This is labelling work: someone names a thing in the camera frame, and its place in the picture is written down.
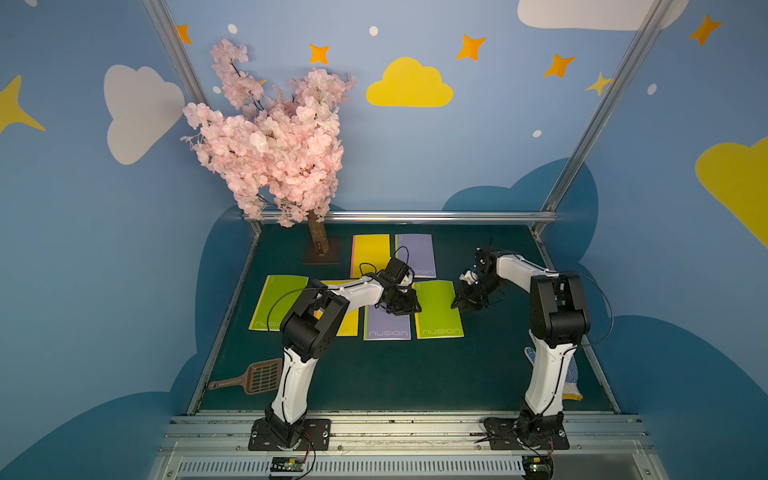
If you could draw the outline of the yellow cover notebook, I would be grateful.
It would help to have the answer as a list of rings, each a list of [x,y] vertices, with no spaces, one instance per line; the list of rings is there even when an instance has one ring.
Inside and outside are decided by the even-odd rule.
[[[365,273],[373,267],[376,271],[386,268],[391,257],[389,234],[355,235],[352,239],[350,277],[361,276],[360,267]]]

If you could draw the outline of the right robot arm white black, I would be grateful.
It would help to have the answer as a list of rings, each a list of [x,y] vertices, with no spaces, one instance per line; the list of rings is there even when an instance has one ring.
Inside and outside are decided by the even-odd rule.
[[[512,283],[529,294],[529,335],[535,346],[532,377],[514,431],[528,443],[563,432],[562,400],[571,359],[591,329],[584,288],[576,274],[540,267],[493,247],[476,249],[473,266],[460,276],[451,306],[482,310],[490,295]]]

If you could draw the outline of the green cover notebook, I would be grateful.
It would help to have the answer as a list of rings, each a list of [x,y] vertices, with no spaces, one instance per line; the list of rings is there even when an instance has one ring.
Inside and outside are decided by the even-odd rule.
[[[308,278],[295,275],[268,275],[254,310],[251,331],[279,332],[280,325],[307,286]]]

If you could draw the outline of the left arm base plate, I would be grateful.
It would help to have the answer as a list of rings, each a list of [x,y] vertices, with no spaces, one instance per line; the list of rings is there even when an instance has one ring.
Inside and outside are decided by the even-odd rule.
[[[249,451],[327,451],[331,433],[330,419],[304,419],[286,426],[266,418],[256,420],[249,436]]]

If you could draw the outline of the small notebook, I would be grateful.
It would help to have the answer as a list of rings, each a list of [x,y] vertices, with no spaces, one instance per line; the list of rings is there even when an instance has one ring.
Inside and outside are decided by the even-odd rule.
[[[421,311],[415,314],[417,338],[442,339],[464,336],[460,313],[452,308],[455,299],[451,281],[432,280],[413,285]]]

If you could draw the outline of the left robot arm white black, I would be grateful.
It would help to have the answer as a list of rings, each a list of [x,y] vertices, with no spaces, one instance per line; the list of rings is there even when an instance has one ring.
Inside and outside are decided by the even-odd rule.
[[[265,420],[276,444],[289,449],[304,437],[303,422],[316,364],[337,336],[347,312],[381,307],[395,316],[421,311],[413,276],[380,272],[328,286],[311,280],[300,292],[280,325],[283,371],[275,399],[265,410]]]

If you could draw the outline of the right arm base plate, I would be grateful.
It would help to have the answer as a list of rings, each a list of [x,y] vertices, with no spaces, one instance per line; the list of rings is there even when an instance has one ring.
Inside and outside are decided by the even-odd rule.
[[[569,450],[570,442],[563,425],[564,415],[540,416],[528,418],[487,417],[483,420],[486,432],[484,441],[488,441],[492,450]]]

